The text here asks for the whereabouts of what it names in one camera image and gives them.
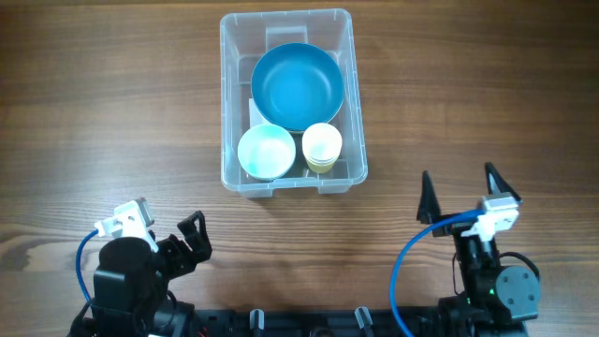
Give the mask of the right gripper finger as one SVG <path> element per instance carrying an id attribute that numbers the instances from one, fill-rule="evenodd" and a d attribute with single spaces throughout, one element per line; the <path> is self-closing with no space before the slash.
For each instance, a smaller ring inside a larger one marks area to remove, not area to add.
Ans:
<path id="1" fill-rule="evenodd" d="M 434 224 L 441 218 L 441 208 L 434 191 L 430 174 L 424 170 L 421 180 L 421 196 L 416 213 L 416 220 L 421 224 Z"/>
<path id="2" fill-rule="evenodd" d="M 522 203 L 520 195 L 512 188 L 512 186 L 501 176 L 499 171 L 491 162 L 485 164 L 485 174 L 487 180 L 487 188 L 490 195 L 499 195 L 509 193 L 518 204 Z"/>

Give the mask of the light blue plastic bowl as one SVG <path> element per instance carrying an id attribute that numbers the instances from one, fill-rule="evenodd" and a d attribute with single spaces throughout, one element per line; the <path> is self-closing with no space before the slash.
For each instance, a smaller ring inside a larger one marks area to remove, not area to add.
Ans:
<path id="1" fill-rule="evenodd" d="M 269 181 L 283 177 L 296 159 L 291 134 L 278 125 L 256 125 L 248 129 L 238 144 L 241 167 L 253 178 Z"/>

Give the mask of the yellow plastic cup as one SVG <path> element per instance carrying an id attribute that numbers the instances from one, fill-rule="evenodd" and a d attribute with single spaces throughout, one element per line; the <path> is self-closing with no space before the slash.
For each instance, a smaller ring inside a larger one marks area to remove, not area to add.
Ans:
<path id="1" fill-rule="evenodd" d="M 335 165 L 335 161 L 330 161 L 328 163 L 315 163 L 313 161 L 307 160 L 306 163 L 311 171 L 318 174 L 329 172 Z"/>

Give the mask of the cream plastic cup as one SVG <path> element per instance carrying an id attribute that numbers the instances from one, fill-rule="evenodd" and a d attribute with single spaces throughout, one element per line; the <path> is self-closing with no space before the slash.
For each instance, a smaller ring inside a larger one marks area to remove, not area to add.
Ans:
<path id="1" fill-rule="evenodd" d="M 302 151 L 305 158 L 316 164 L 335 161 L 343 147 L 340 131 L 333 125 L 319 123 L 309 126 L 302 136 Z"/>

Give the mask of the dark blue deep plate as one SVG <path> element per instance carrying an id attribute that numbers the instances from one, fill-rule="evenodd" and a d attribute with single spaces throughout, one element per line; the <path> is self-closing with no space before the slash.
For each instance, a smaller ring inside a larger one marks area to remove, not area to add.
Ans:
<path id="1" fill-rule="evenodd" d="M 344 101 L 343 73 L 335 60 L 307 43 L 286 43 L 256 63 L 251 93 L 261 116 L 289 132 L 328 123 Z"/>

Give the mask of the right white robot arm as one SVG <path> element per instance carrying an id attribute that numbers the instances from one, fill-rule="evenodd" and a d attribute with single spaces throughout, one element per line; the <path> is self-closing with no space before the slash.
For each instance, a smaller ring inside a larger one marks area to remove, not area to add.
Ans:
<path id="1" fill-rule="evenodd" d="M 476 206 L 482 213 L 431 232 L 453 238 L 463 290 L 412 310 L 417 336 L 526 336 L 525 322 L 538 317 L 540 271 L 520 253 L 500 252 L 495 241 L 516 224 L 521 197 L 490 162 L 485 173 L 488 193 Z"/>

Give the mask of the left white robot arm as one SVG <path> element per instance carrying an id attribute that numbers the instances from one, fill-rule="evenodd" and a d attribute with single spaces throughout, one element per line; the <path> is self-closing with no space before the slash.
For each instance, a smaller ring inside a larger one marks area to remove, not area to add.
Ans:
<path id="1" fill-rule="evenodd" d="M 211 258 L 204 214 L 194 212 L 177 228 L 184 239 L 169 235 L 156 253 L 140 238 L 115 239 L 102 247 L 95 295 L 75 316 L 67 336 L 207 336 L 195 306 L 168 289 L 171 280 Z"/>

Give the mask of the clear plastic storage container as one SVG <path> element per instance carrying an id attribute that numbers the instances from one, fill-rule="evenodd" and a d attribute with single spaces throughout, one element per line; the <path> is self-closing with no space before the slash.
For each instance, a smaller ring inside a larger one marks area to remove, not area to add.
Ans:
<path id="1" fill-rule="evenodd" d="M 286 43 L 314 45 L 331 56 L 343 73 L 344 101 L 328 123 L 343 138 L 333 168 L 323 174 L 311 171 L 302 151 L 303 133 L 289 132 L 296 159 L 283 177 L 253 178 L 241 167 L 238 144 L 251 128 L 248 100 L 251 77 L 258 60 Z M 341 8 L 230 13 L 220 21 L 221 78 L 221 181 L 225 188 L 247 198 L 269 198 L 277 189 L 315 187 L 321 194 L 346 192 L 368 174 L 362 109 L 358 88 L 352 18 Z"/>

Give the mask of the white label sticker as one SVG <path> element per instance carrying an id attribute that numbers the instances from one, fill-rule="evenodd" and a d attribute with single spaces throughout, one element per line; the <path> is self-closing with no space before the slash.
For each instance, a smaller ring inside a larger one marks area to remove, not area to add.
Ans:
<path id="1" fill-rule="evenodd" d="M 252 98 L 248 100 L 248 110 L 251 127 L 263 125 L 265 123 L 265 119 L 263 118 L 262 114 L 256 106 L 255 101 Z"/>

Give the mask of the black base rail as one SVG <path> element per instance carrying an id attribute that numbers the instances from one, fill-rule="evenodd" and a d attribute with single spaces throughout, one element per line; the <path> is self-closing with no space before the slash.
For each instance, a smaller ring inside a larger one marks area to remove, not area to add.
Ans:
<path id="1" fill-rule="evenodd" d="M 399 337 L 402 329 L 389 310 L 354 310 L 320 312 L 237 313 L 232 310 L 197 310 L 199 328 L 196 336 L 335 336 Z"/>

